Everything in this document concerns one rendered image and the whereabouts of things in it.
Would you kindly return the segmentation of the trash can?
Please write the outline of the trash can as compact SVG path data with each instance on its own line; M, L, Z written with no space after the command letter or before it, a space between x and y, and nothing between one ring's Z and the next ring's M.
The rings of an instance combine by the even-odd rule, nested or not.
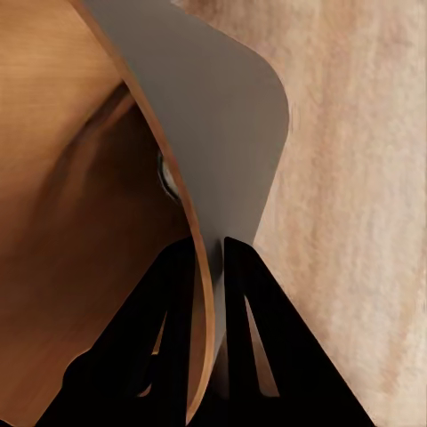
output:
M275 69L168 0L0 0L0 420L34 427L192 237L188 425L226 332L224 239L253 246L288 130Z

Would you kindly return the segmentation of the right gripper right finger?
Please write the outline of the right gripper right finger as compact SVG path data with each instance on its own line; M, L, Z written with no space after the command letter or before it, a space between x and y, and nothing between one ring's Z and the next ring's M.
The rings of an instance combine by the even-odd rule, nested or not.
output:
M230 427L375 427L256 250L224 239ZM249 301L279 397L259 389Z

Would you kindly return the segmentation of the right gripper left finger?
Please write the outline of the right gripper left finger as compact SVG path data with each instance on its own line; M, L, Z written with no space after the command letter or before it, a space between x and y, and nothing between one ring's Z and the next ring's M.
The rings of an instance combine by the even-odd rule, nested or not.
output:
M164 247L34 427L185 427L194 277L193 238Z

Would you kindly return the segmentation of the can of soda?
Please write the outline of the can of soda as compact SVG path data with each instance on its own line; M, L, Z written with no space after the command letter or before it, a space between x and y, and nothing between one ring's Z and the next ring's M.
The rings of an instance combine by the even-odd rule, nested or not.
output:
M165 188L165 191L168 192L168 195L177 203L181 204L181 197L175 186L172 174L170 173L170 169L166 164L163 153L161 149L158 150L157 156L157 173L159 174L159 178Z

